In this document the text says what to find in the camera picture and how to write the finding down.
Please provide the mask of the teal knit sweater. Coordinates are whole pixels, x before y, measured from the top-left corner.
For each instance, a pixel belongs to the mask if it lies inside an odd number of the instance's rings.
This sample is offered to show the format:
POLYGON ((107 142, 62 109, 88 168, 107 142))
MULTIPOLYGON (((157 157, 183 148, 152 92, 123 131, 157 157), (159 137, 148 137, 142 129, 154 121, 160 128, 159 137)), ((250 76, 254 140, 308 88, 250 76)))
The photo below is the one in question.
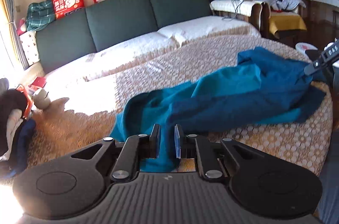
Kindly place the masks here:
POLYGON ((170 172, 179 165, 174 127, 186 133, 222 133, 245 125, 302 123, 321 105, 325 93, 313 86, 321 75, 307 76, 306 63, 284 59, 262 47, 239 52, 237 65, 225 67, 196 82, 141 93, 118 114, 111 137, 161 127, 160 152, 145 159, 145 172, 170 172))

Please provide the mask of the pile of dark clothes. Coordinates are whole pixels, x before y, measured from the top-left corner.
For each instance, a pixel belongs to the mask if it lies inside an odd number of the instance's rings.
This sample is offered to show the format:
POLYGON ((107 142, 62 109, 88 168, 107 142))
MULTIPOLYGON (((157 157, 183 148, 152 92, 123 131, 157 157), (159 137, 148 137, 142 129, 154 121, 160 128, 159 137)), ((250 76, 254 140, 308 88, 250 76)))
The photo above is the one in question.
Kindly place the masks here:
POLYGON ((36 122, 29 118, 32 99, 25 87, 9 88, 1 79, 1 179, 10 179, 28 165, 28 148, 36 131, 36 122))

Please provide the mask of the floral lace bedspread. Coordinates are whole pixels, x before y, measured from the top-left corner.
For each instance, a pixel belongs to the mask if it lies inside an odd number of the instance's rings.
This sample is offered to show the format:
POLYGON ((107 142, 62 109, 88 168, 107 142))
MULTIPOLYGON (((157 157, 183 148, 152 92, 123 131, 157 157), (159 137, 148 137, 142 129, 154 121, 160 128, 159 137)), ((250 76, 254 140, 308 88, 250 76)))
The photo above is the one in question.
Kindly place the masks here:
POLYGON ((181 168, 174 127, 231 138, 319 174, 330 145, 328 86, 305 76, 309 59, 284 44, 249 36, 197 40, 144 64, 89 82, 49 78, 51 105, 36 110, 33 167, 106 136, 123 142, 161 126, 158 159, 146 170, 181 168))

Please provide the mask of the yellow covered side table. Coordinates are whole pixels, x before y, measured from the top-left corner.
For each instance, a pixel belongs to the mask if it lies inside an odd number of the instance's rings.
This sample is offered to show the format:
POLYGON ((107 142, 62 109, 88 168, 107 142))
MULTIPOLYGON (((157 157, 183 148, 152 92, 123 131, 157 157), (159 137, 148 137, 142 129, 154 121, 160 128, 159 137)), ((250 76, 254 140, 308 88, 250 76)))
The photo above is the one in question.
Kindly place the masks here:
POLYGON ((294 12, 271 12, 268 19, 268 30, 272 35, 275 35, 280 31, 306 31, 307 27, 299 14, 294 12))

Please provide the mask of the white bed sheet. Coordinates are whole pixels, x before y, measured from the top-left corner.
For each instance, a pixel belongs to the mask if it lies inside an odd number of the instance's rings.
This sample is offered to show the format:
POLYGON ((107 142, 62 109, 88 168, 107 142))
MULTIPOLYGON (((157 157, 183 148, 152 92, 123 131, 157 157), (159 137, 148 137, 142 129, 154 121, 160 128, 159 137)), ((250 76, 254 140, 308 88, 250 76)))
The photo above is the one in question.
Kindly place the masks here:
POLYGON ((176 23, 76 59, 48 73, 44 89, 52 101, 80 91, 88 93, 103 77, 144 64, 194 40, 221 35, 261 34, 248 22, 218 16, 176 23))

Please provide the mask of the beige round plush ball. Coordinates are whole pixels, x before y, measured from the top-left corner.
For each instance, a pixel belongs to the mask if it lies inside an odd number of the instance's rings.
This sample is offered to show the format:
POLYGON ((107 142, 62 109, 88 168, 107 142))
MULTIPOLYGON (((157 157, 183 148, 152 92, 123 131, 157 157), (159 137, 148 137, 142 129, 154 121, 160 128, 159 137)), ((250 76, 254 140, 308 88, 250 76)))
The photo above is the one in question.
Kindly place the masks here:
POLYGON ((47 107, 49 107, 51 100, 48 94, 49 93, 43 88, 40 88, 34 92, 32 99, 33 99, 35 106, 38 109, 44 110, 44 109, 47 109, 47 107))

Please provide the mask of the red booklet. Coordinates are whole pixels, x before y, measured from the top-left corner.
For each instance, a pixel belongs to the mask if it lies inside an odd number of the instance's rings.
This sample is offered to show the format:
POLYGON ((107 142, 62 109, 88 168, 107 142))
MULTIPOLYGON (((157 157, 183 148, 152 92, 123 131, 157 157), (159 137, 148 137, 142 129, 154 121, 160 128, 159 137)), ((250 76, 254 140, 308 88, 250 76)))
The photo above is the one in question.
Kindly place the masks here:
POLYGON ((43 88, 45 87, 47 80, 44 77, 36 77, 30 84, 30 87, 43 88))

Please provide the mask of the dark green middle headboard cushion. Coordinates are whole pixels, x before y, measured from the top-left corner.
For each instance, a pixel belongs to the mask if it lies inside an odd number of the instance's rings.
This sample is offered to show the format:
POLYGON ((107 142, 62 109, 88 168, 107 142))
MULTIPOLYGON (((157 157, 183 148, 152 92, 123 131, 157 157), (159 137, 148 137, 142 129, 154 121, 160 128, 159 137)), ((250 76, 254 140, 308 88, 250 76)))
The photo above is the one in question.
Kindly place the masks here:
POLYGON ((158 29, 149 0, 104 0, 86 16, 97 51, 158 29))

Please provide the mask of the dark green headboard cushion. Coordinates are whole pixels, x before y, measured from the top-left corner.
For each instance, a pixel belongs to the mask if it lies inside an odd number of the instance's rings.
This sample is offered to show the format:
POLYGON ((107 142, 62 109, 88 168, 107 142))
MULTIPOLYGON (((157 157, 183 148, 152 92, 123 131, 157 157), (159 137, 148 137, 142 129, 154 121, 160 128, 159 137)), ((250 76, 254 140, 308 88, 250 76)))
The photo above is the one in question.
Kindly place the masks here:
POLYGON ((208 0, 149 0, 158 28, 212 15, 208 0))
POLYGON ((158 29, 149 0, 104 0, 86 16, 97 51, 158 29))
POLYGON ((45 73, 97 51, 83 8, 36 32, 36 43, 45 73))

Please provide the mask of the dark green left headboard cushion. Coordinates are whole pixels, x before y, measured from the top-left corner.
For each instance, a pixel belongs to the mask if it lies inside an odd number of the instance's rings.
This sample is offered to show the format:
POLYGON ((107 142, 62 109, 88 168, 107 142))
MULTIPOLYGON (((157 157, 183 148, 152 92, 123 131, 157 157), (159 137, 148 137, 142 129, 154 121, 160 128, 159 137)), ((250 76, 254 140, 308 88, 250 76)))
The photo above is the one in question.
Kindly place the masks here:
POLYGON ((83 8, 36 32, 36 43, 45 73, 97 51, 83 8))

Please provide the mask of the dark green right headboard cushion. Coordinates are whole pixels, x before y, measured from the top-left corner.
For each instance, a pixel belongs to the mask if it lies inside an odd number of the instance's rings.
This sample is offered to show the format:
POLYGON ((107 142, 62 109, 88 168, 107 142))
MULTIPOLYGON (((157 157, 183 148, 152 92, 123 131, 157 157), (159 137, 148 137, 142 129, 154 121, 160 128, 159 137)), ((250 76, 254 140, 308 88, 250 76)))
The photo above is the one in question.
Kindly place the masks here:
POLYGON ((158 28, 212 15, 208 0, 149 0, 158 28))

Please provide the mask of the dotted white box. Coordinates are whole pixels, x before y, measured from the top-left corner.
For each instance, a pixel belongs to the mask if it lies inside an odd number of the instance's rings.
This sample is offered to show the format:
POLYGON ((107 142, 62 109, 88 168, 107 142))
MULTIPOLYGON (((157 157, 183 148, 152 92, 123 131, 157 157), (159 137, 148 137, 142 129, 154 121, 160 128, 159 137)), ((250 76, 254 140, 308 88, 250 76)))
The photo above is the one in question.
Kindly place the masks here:
POLYGON ((27 59, 28 65, 31 66, 37 62, 39 62, 39 52, 37 49, 36 43, 36 32, 35 31, 27 31, 23 33, 20 37, 21 45, 27 59))

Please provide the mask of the green plaid cloth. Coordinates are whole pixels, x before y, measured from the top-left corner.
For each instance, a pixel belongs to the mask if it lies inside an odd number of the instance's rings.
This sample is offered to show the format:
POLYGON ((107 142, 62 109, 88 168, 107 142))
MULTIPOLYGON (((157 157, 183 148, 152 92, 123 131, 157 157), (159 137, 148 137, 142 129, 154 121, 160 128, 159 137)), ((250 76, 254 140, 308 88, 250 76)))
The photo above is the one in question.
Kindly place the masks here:
POLYGON ((26 15, 26 26, 28 31, 41 31, 56 20, 52 0, 40 3, 31 3, 26 15))

